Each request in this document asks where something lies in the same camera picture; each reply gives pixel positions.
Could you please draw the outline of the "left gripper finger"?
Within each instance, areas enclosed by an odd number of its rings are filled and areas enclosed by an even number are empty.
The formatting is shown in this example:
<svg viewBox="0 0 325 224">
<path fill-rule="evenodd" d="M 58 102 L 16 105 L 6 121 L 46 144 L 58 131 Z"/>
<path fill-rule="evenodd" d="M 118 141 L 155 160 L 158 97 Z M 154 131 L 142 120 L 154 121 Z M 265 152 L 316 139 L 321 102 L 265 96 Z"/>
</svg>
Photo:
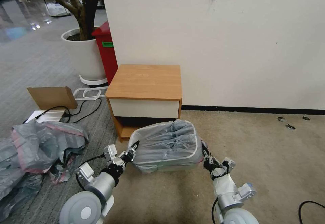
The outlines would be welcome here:
<svg viewBox="0 0 325 224">
<path fill-rule="evenodd" d="M 121 167 L 125 167 L 129 162 L 132 162 L 135 158 L 136 155 L 136 150 L 130 149 L 128 151 L 123 151 L 120 155 L 119 158 L 121 159 L 121 163 L 119 165 Z"/>
<path fill-rule="evenodd" d="M 136 141 L 135 143 L 133 143 L 132 145 L 131 145 L 131 147 L 130 148 L 128 148 L 126 151 L 128 151 L 128 150 L 130 150 L 130 149 L 134 149 L 134 150 L 137 150 L 138 149 L 138 146 L 139 146 L 139 143 L 140 143 L 140 141 L 138 140 L 138 141 Z"/>
</svg>

